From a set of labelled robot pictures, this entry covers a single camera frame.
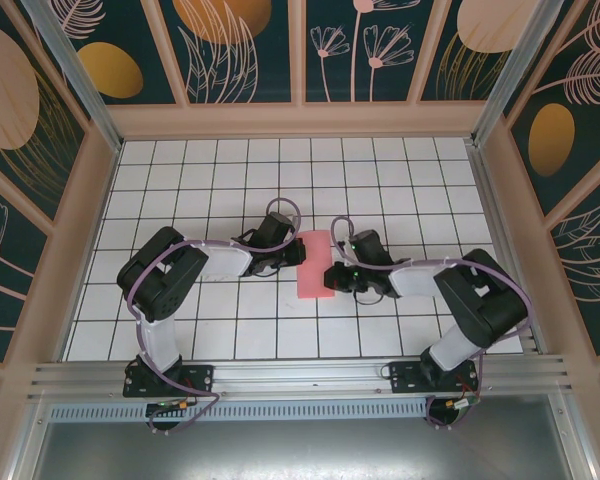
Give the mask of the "pink cloth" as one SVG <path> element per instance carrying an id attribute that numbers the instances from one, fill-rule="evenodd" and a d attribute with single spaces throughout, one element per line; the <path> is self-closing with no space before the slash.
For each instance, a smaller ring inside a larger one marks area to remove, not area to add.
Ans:
<path id="1" fill-rule="evenodd" d="M 324 284 L 324 273 L 333 266 L 331 237 L 327 230 L 312 230 L 299 234 L 306 258 L 297 267 L 297 296 L 299 299 L 321 299 L 335 296 Z"/>

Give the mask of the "shiny metal sheet panel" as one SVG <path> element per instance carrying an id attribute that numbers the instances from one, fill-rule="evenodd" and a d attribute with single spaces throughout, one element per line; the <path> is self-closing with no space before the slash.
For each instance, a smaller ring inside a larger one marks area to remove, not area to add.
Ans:
<path id="1" fill-rule="evenodd" d="M 437 431 L 416 419 L 55 424 L 34 480 L 575 480 L 556 435 Z"/>

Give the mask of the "aluminium side rail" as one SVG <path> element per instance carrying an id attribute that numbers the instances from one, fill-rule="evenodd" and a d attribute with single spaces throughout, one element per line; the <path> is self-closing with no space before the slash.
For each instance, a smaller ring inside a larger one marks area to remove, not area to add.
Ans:
<path id="1" fill-rule="evenodd" d="M 514 248 L 488 167 L 478 148 L 471 144 L 466 144 L 465 147 L 481 204 L 483 206 L 484 216 L 491 234 L 497 261 L 510 277 L 515 280 L 528 295 L 531 295 L 531 290 L 528 287 L 522 265 Z"/>

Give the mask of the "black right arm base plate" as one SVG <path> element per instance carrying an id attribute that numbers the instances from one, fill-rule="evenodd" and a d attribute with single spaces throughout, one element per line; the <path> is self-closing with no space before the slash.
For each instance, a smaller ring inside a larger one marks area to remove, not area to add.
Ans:
<path id="1" fill-rule="evenodd" d="M 389 382 L 393 393 L 461 394 L 479 387 L 476 363 L 462 362 L 450 371 L 435 367 L 427 371 L 419 361 L 396 361 L 388 364 Z"/>

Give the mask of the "long aluminium mounting rail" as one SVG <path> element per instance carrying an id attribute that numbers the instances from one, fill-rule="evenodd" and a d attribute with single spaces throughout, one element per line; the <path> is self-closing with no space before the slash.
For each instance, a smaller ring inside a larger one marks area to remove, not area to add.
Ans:
<path id="1" fill-rule="evenodd" d="M 212 391 L 227 401 L 385 398 L 387 358 L 217 361 Z M 121 401 L 125 361 L 63 362 L 34 368 L 26 398 Z M 515 396 L 569 392 L 574 381 L 558 355 L 488 355 L 481 393 Z"/>

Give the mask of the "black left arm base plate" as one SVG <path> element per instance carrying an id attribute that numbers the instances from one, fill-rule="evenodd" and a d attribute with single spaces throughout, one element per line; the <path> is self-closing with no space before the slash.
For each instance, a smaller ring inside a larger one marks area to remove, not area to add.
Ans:
<path id="1" fill-rule="evenodd" d="M 212 365 L 176 364 L 164 375 L 188 389 L 210 392 L 213 385 Z M 171 398 L 186 396 L 187 392 L 165 383 L 144 363 L 125 369 L 122 395 L 124 398 Z"/>

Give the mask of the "aluminium corner post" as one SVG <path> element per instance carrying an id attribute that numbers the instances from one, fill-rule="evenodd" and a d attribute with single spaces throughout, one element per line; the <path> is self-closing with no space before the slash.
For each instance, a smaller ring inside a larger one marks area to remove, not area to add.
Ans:
<path id="1" fill-rule="evenodd" d="M 471 132 L 467 146 L 477 148 L 492 132 L 515 90 L 521 73 L 516 73 L 519 43 L 541 0 L 466 0 L 462 6 L 459 33 L 462 42 L 477 53 L 505 56 L 496 68 L 495 80 Z"/>
<path id="2" fill-rule="evenodd" d="M 106 17 L 103 0 L 19 0 L 65 77 L 115 153 L 121 136 L 72 40 L 86 40 Z"/>

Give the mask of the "aluminium frame bar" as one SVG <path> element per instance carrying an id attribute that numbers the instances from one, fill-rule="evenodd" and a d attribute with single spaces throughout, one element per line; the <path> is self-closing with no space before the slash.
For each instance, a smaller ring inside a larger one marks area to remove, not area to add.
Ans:
<path id="1" fill-rule="evenodd" d="M 572 480 L 600 480 L 600 463 L 573 390 L 559 385 L 548 400 Z"/>
<path id="2" fill-rule="evenodd" d="M 27 402 L 7 448 L 0 480 L 33 480 L 49 423 L 49 406 L 40 398 Z"/>

